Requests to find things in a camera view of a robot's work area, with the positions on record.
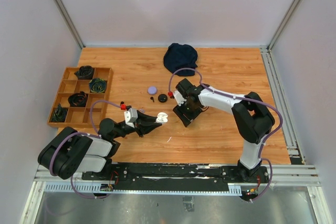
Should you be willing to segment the white earbud case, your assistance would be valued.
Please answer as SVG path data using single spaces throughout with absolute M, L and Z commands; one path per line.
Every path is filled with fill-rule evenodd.
M 156 123 L 165 124 L 168 122 L 168 115 L 165 112 L 160 112 L 157 114 Z

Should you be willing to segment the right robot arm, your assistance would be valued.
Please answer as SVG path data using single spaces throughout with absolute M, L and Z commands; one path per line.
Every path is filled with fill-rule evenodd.
M 270 135 L 275 119 L 266 104 L 255 92 L 247 95 L 232 94 L 217 90 L 207 84 L 195 86 L 186 78 L 169 91 L 177 105 L 173 112 L 188 127 L 205 107 L 216 108 L 233 115 L 238 132 L 244 140 L 243 152 L 237 163 L 238 177 L 250 182 L 261 165 L 262 141 Z

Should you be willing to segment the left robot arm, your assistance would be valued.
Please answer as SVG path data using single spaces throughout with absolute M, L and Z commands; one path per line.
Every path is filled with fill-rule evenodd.
M 38 164 L 49 169 L 53 176 L 68 179 L 76 172 L 94 173 L 100 179 L 112 175 L 112 159 L 120 143 L 116 138 L 135 133 L 139 137 L 168 122 L 164 112 L 149 116 L 136 109 L 124 112 L 124 120 L 117 123 L 103 119 L 96 135 L 65 127 L 38 155 Z

